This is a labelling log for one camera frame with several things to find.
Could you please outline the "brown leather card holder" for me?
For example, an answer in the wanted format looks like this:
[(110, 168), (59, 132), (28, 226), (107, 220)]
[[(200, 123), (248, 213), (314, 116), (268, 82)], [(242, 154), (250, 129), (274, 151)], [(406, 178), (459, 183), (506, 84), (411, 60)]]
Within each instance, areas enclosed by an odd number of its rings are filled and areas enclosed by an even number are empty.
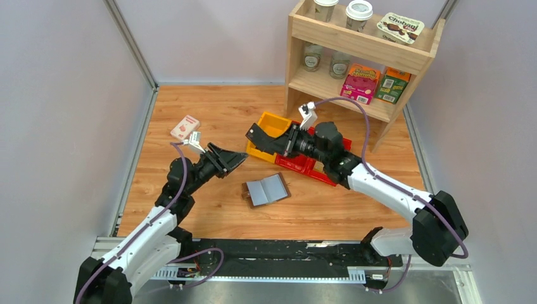
[(270, 205), (291, 197), (291, 192), (281, 172), (260, 180), (245, 182), (241, 187), (241, 198), (251, 208)]

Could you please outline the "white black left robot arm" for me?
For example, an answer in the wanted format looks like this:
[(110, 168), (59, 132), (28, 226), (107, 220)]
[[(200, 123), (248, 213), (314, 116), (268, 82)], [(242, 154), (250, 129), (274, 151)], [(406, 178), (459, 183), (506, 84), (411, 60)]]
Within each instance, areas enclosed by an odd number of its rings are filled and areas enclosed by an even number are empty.
[(101, 258), (88, 257), (80, 268), (74, 303), (132, 303), (138, 291), (166, 264), (182, 262), (192, 234), (179, 227), (191, 211), (193, 194), (210, 179), (223, 179), (248, 157), (208, 143), (193, 163), (179, 152), (167, 181), (144, 220)]

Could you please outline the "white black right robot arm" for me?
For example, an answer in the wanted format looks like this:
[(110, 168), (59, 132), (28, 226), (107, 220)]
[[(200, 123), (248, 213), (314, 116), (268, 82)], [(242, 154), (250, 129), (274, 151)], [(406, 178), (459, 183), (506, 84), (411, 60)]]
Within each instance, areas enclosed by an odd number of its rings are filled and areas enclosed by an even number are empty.
[(380, 227), (370, 231), (365, 242), (378, 255), (418, 255), (437, 267), (450, 257), (469, 256), (464, 244), (469, 230), (452, 195), (420, 191), (378, 171), (345, 148), (333, 122), (319, 123), (313, 134), (293, 122), (277, 137), (269, 136), (254, 123), (246, 138), (268, 154), (305, 156), (321, 162), (332, 182), (375, 199), (409, 222), (409, 229)]

